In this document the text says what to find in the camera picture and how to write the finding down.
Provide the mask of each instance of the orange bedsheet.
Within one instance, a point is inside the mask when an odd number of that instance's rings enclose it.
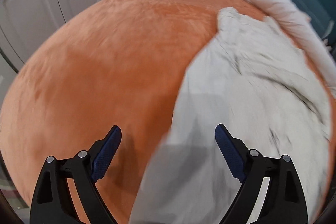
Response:
[[[116,124],[122,143],[97,188],[126,224],[146,165],[171,126],[184,72],[217,32],[224,7],[265,15],[243,0],[102,0],[53,34],[19,73],[0,115],[1,153],[25,201],[46,157],[73,157]],[[88,222],[72,182],[70,190]]]

